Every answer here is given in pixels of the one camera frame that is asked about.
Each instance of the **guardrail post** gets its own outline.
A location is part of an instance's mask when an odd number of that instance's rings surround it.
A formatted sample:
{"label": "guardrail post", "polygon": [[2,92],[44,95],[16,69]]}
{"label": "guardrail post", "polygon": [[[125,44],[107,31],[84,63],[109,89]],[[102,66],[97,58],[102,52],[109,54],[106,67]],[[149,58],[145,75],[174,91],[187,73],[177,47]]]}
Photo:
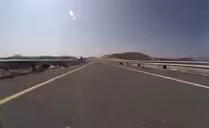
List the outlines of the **guardrail post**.
{"label": "guardrail post", "polygon": [[162,67],[163,69],[167,69],[167,66],[166,65],[163,65],[163,67]]}

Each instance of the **guardrail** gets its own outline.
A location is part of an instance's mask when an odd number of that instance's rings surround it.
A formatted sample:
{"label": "guardrail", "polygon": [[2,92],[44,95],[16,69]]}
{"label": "guardrail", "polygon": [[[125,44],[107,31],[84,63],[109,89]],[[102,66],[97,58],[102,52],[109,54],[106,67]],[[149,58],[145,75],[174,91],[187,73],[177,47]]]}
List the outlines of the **guardrail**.
{"label": "guardrail", "polygon": [[155,68],[161,70],[179,71],[179,72],[209,76],[209,62],[140,61],[140,60],[110,60],[109,62],[114,62],[121,65],[132,65],[141,68]]}

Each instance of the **mountain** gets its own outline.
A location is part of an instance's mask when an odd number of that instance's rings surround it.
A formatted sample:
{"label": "mountain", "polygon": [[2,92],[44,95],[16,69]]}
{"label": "mountain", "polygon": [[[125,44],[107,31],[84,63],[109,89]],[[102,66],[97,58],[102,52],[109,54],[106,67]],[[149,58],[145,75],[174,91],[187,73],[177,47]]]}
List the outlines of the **mountain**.
{"label": "mountain", "polygon": [[155,60],[162,60],[162,61],[195,61],[194,58],[155,58]]}
{"label": "mountain", "polygon": [[118,58],[124,60],[152,60],[152,58],[146,54],[139,52],[125,52],[105,55],[105,57]]}

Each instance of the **white lane line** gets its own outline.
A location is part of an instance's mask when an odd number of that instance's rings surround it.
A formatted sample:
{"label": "white lane line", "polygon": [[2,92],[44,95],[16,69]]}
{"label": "white lane line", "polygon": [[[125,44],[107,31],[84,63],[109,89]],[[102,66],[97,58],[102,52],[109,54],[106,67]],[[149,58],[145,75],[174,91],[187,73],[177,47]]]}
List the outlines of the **white lane line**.
{"label": "white lane line", "polygon": [[161,78],[164,78],[164,79],[173,80],[173,81],[177,81],[177,82],[181,82],[181,83],[190,84],[190,85],[193,85],[193,86],[209,89],[208,86],[202,85],[202,84],[197,84],[197,83],[188,82],[188,81],[184,81],[184,80],[180,80],[180,79],[176,79],[176,78],[172,78],[172,77],[162,76],[162,75],[158,75],[158,74],[154,74],[154,73],[150,73],[150,72],[145,72],[145,71],[141,71],[141,70],[137,70],[137,69],[133,69],[133,68],[128,68],[128,67],[124,67],[124,66],[120,66],[120,65],[115,65],[115,64],[110,64],[110,65],[120,67],[120,68],[123,68],[123,69],[127,69],[127,70],[131,70],[131,71],[135,71],[135,72],[139,72],[139,73],[143,73],[143,74],[147,74],[147,75],[157,76],[157,77],[161,77]]}
{"label": "white lane line", "polygon": [[45,82],[42,82],[42,83],[37,84],[37,85],[34,85],[34,86],[32,86],[32,87],[30,87],[30,88],[28,88],[28,89],[25,89],[25,90],[23,90],[23,91],[21,91],[21,92],[18,92],[18,93],[16,93],[16,94],[13,94],[13,95],[11,95],[11,96],[8,96],[8,97],[6,97],[6,98],[0,100],[0,106],[3,105],[3,104],[5,104],[5,103],[7,103],[7,102],[9,102],[9,101],[11,101],[11,100],[13,100],[13,99],[18,98],[19,96],[21,96],[21,95],[23,95],[23,94],[25,94],[25,93],[28,93],[28,92],[30,92],[30,91],[32,91],[32,90],[34,90],[34,89],[37,89],[37,88],[39,88],[39,87],[41,87],[41,86],[43,86],[43,85],[46,85],[46,84],[48,84],[48,83],[50,83],[50,82],[53,82],[53,81],[55,81],[55,80],[57,80],[57,79],[60,79],[60,78],[62,78],[62,77],[64,77],[64,76],[67,76],[67,75],[69,75],[69,74],[71,74],[71,73],[74,73],[74,72],[76,72],[76,71],[78,71],[78,70],[81,70],[81,69],[87,67],[87,66],[90,65],[90,64],[91,64],[91,63],[86,64],[86,65],[84,65],[84,66],[82,66],[82,67],[76,68],[76,69],[71,70],[71,71],[69,71],[69,72],[67,72],[67,73],[64,73],[64,74],[62,74],[62,75],[56,76],[56,77],[54,77],[54,78],[51,78],[51,79],[49,79],[49,80],[47,80],[47,81],[45,81]]}

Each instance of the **hill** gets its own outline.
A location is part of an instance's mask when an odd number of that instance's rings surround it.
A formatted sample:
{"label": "hill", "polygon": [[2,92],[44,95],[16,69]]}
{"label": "hill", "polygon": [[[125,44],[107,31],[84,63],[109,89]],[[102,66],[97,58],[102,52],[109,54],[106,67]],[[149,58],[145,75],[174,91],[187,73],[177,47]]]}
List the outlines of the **hill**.
{"label": "hill", "polygon": [[152,60],[150,56],[139,52],[116,53],[106,56],[110,58],[118,58],[124,60]]}

